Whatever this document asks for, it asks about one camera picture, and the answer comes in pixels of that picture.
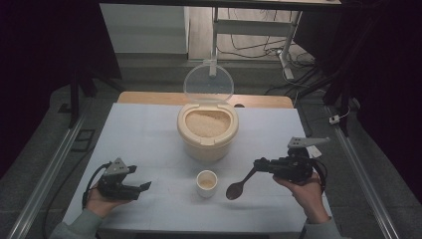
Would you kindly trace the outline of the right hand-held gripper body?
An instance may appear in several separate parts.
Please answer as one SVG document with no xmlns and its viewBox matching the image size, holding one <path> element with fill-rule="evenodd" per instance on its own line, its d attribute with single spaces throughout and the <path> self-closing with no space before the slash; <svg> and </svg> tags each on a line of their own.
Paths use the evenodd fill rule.
<svg viewBox="0 0 422 239">
<path fill-rule="evenodd" d="M 310 158 L 307 147 L 327 142 L 328 137 L 292 137 L 288 143 L 288 155 L 272 159 L 269 166 L 275 171 L 275 176 L 293 183 L 305 182 L 315 171 L 320 177 L 320 183 L 326 184 L 325 165 L 318 158 Z"/>
</svg>

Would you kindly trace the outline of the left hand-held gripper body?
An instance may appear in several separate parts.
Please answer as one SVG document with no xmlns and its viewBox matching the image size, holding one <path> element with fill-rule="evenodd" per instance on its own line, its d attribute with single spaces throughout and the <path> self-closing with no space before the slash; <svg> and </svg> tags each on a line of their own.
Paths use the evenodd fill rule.
<svg viewBox="0 0 422 239">
<path fill-rule="evenodd" d="M 122 183 L 128 175 L 128 166 L 118 157 L 106 168 L 100 178 L 97 190 L 107 199 L 136 200 L 140 194 L 139 186 Z"/>
</svg>

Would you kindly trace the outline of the brown wooden spoon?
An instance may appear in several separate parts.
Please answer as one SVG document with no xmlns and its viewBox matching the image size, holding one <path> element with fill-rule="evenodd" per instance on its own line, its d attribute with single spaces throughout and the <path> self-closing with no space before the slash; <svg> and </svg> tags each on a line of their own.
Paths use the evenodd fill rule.
<svg viewBox="0 0 422 239">
<path fill-rule="evenodd" d="M 245 183 L 257 172 L 256 168 L 253 167 L 249 173 L 241 180 L 232 183 L 226 190 L 226 198 L 229 200 L 235 200 L 243 194 Z"/>
</svg>

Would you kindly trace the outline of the cream plastic rice container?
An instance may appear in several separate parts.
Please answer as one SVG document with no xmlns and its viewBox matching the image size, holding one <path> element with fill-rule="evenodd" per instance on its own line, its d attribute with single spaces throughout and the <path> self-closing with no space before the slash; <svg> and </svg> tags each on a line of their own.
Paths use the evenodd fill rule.
<svg viewBox="0 0 422 239">
<path fill-rule="evenodd" d="M 197 111 L 215 111 L 227 114 L 231 123 L 229 128 L 222 134 L 214 137 L 201 137 L 192 133 L 185 118 L 189 113 Z M 239 129 L 239 118 L 235 109 L 228 104 L 187 104 L 179 112 L 177 117 L 177 129 L 184 140 L 186 153 L 194 159 L 201 161 L 217 161 L 223 158 L 230 149 L 231 142 Z"/>
</svg>

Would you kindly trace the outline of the white cup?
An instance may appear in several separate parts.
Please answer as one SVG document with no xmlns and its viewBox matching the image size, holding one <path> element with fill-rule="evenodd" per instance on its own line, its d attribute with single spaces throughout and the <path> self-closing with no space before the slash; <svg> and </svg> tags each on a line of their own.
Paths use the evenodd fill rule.
<svg viewBox="0 0 422 239">
<path fill-rule="evenodd" d="M 212 180 L 214 182 L 214 186 L 212 188 L 203 188 L 199 185 L 200 181 L 202 180 Z M 196 189 L 197 193 L 204 198 L 212 197 L 215 194 L 216 188 L 218 184 L 218 177 L 217 175 L 211 170 L 202 170 L 197 174 L 196 177 Z"/>
</svg>

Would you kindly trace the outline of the person's left hand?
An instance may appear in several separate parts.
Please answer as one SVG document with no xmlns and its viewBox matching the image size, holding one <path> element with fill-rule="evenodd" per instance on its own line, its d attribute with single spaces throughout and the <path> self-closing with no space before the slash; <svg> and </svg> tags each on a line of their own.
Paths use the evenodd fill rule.
<svg viewBox="0 0 422 239">
<path fill-rule="evenodd" d="M 128 200 L 113 200 L 104 198 L 95 188 L 89 192 L 86 208 L 95 215 L 106 218 L 116 207 L 128 203 Z"/>
</svg>

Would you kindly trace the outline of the person's right hand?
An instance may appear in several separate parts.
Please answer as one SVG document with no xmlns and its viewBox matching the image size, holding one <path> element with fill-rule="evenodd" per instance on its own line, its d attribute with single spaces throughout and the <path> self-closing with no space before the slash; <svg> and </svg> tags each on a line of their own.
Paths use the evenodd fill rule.
<svg viewBox="0 0 422 239">
<path fill-rule="evenodd" d="M 305 182 L 295 184 L 274 176 L 273 179 L 289 189 L 297 203 L 303 208 L 310 224 L 323 224 L 330 220 L 322 203 L 322 191 L 317 173 Z"/>
</svg>

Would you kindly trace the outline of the white table cover sheet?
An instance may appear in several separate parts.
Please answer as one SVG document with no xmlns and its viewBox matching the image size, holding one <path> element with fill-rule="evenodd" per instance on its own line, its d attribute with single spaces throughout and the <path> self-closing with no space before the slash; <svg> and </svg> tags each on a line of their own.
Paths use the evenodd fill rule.
<svg viewBox="0 0 422 239">
<path fill-rule="evenodd" d="M 251 177 L 239 198 L 226 198 L 227 188 L 248 174 L 254 160 L 284 156 L 290 139 L 303 136 L 296 110 L 240 109 L 239 130 L 228 154 L 212 163 L 186 154 L 176 127 L 179 111 L 178 106 L 113 105 L 65 222 L 80 215 L 82 195 L 95 170 L 120 157 L 125 164 L 137 166 L 125 184 L 151 181 L 151 185 L 137 200 L 117 207 L 103 222 L 104 229 L 264 234 L 302 230 L 303 210 L 269 173 Z M 218 177 L 215 194 L 209 198 L 197 193 L 196 177 L 202 170 Z"/>
</svg>

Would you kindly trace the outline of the wooden table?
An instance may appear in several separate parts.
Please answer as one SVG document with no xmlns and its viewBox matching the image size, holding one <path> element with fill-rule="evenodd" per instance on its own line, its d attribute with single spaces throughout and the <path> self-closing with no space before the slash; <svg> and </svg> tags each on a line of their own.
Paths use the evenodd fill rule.
<svg viewBox="0 0 422 239">
<path fill-rule="evenodd" d="M 120 104 L 145 104 L 145 105 L 171 105 L 183 106 L 189 103 L 188 98 L 182 93 L 156 93 L 156 92 L 123 92 L 119 95 Z M 282 96 L 252 96 L 233 95 L 227 103 L 231 106 L 244 108 L 271 108 L 292 109 L 293 102 L 288 97 Z"/>
</svg>

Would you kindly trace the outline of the black stand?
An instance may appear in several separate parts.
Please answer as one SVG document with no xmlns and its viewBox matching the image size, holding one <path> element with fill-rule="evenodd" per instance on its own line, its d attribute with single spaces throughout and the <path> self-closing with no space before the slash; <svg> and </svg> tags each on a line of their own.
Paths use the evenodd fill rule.
<svg viewBox="0 0 422 239">
<path fill-rule="evenodd" d="M 94 98 L 98 93 L 95 80 L 99 80 L 122 93 L 125 87 L 116 82 L 121 79 L 120 69 L 112 70 L 110 73 L 102 73 L 93 67 L 75 69 L 70 78 L 70 103 L 63 104 L 59 109 L 60 113 L 71 115 L 69 128 L 73 128 L 80 119 L 80 92 L 83 92 L 86 97 Z"/>
<path fill-rule="evenodd" d="M 333 122 L 334 115 L 327 118 L 330 125 L 337 125 L 345 136 L 349 136 L 347 129 L 347 117 L 350 113 L 349 91 L 345 89 L 335 91 L 337 73 L 326 77 L 321 73 L 321 69 L 316 64 L 299 65 L 295 67 L 304 73 L 297 79 L 289 67 L 282 68 L 282 79 L 285 81 L 281 86 L 270 87 L 265 91 L 265 96 L 269 96 L 274 91 L 286 89 L 284 96 L 293 101 L 295 107 L 300 105 L 300 100 L 322 92 L 320 102 L 325 106 L 336 106 L 338 122 Z"/>
</svg>

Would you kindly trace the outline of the clear round container lid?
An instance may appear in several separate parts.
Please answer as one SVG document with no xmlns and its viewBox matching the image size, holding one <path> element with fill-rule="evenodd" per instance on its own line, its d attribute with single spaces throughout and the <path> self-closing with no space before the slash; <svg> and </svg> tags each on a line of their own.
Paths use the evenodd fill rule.
<svg viewBox="0 0 422 239">
<path fill-rule="evenodd" d="M 234 94 L 234 82 L 221 66 L 202 64 L 187 74 L 183 91 L 192 101 L 227 102 Z"/>
</svg>

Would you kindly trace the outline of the black curtain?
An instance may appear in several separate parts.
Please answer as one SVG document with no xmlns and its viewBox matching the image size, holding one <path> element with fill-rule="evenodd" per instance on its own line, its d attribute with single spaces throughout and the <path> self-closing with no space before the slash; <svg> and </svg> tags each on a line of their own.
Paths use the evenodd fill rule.
<svg viewBox="0 0 422 239">
<path fill-rule="evenodd" d="M 307 11 L 295 42 L 331 75 L 374 17 L 353 61 L 357 118 L 422 203 L 422 0 L 340 0 L 350 11 Z"/>
<path fill-rule="evenodd" d="M 0 0 L 0 178 L 41 123 L 53 91 L 119 79 L 102 0 Z"/>
</svg>

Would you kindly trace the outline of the white cabinet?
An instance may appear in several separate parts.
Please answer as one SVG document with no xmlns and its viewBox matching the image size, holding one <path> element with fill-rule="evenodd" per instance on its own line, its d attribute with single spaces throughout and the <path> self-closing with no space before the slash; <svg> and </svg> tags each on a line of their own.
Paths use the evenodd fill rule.
<svg viewBox="0 0 422 239">
<path fill-rule="evenodd" d="M 188 53 L 187 7 L 102 3 L 101 10 L 116 53 Z"/>
</svg>

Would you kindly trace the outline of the aluminium rail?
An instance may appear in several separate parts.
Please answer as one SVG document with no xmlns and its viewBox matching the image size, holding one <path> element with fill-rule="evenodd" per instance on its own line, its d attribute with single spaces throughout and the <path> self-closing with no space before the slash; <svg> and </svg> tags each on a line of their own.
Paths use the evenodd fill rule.
<svg viewBox="0 0 422 239">
<path fill-rule="evenodd" d="M 38 180 L 34 190 L 32 191 L 6 239 L 25 239 L 71 149 L 73 142 L 75 141 L 77 134 L 86 120 L 90 108 L 91 107 L 89 105 L 83 106 L 73 126 L 66 130 L 64 137 L 60 140 L 59 146 L 43 171 L 41 178 Z"/>
<path fill-rule="evenodd" d="M 376 219 L 379 228 L 385 239 L 400 239 L 400 235 L 388 213 L 383 201 L 378 195 L 374 184 L 372 183 L 368 172 L 366 171 L 363 163 L 361 162 L 354 145 L 348 136 L 339 126 L 339 122 L 332 123 L 331 119 L 328 120 L 329 124 L 334 128 L 336 137 L 349 161 L 351 169 L 358 181 L 358 184 L 366 198 L 366 201 L 371 208 L 372 214 Z"/>
</svg>

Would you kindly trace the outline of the white frame desk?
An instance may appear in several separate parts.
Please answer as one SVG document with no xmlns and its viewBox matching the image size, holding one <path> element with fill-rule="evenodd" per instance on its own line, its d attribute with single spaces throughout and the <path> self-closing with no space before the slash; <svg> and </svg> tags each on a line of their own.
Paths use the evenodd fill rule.
<svg viewBox="0 0 422 239">
<path fill-rule="evenodd" d="M 212 48 L 211 60 L 217 60 L 217 36 L 219 34 L 250 35 L 250 36 L 277 36 L 285 37 L 286 43 L 279 52 L 279 61 L 283 73 L 288 80 L 294 75 L 287 60 L 287 55 L 295 36 L 297 26 L 304 11 L 339 10 L 341 0 L 100 0 L 106 4 L 145 5 L 145 6 L 183 6 L 183 7 L 210 7 L 212 16 Z M 226 20 L 219 18 L 219 10 L 231 9 L 263 9 L 289 10 L 294 13 L 289 22 L 261 22 L 253 20 Z"/>
</svg>

